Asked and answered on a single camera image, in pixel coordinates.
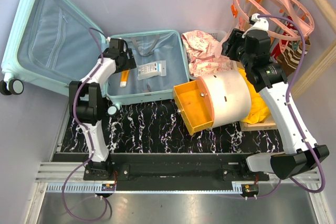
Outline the orange tube white cap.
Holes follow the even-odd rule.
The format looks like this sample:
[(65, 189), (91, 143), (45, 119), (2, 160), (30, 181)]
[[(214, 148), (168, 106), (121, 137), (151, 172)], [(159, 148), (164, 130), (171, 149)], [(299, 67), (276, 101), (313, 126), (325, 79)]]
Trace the orange tube white cap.
[(125, 88), (127, 85), (128, 77), (129, 77), (130, 70), (125, 70), (121, 72), (120, 78), (120, 87)]

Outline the white toiletry pack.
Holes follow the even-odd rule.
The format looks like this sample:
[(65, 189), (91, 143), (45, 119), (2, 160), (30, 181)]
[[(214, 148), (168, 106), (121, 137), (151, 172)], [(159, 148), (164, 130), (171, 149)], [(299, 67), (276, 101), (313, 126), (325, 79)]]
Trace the white toiletry pack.
[(166, 61), (154, 61), (138, 66), (138, 80), (144, 80), (151, 77), (166, 76)]

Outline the white round drum box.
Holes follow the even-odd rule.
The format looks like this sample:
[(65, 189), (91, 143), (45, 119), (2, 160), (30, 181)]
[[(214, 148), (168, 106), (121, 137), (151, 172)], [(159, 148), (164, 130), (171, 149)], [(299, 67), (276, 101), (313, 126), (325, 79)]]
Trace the white round drum box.
[(248, 86), (238, 70), (206, 74), (174, 86), (173, 97), (190, 135), (241, 121), (251, 109)]

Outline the light blue hard-shell suitcase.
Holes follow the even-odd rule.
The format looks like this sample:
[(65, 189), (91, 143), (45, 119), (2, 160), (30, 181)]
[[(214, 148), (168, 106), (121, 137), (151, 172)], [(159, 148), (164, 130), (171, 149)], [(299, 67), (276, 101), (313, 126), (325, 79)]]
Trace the light blue hard-shell suitcase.
[[(187, 59), (176, 30), (120, 34), (138, 67), (164, 61), (162, 76), (138, 79), (129, 72), (109, 77), (102, 96), (117, 105), (171, 99), (173, 87), (189, 81)], [(24, 83), (63, 94), (69, 84), (84, 78), (96, 65), (109, 42), (100, 28), (70, 0), (20, 0), (4, 52), (1, 93), (19, 95)]]

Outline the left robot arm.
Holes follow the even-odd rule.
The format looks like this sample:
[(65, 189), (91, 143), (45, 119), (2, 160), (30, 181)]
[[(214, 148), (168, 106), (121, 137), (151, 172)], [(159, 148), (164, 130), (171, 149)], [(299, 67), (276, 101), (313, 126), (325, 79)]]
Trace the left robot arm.
[(109, 47), (100, 51), (90, 72), (80, 81), (69, 84), (69, 112), (80, 126), (89, 149), (84, 167), (89, 175), (103, 180), (113, 175), (113, 167), (102, 131), (105, 114), (102, 87), (111, 75), (137, 67), (125, 40), (110, 38), (108, 42)]

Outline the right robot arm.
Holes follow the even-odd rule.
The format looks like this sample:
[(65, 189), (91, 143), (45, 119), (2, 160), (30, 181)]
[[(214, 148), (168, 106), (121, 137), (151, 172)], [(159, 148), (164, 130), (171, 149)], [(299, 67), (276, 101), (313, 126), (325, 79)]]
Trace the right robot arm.
[(264, 30), (241, 31), (233, 29), (222, 44), (223, 56), (240, 62), (248, 81), (265, 101), (279, 131), (283, 152), (279, 154), (251, 154), (238, 167), (239, 176), (250, 180), (257, 172), (275, 174), (287, 179), (314, 168), (330, 152), (326, 145), (319, 145), (305, 126), (287, 91), (287, 76), (278, 63), (270, 60), (270, 37)]

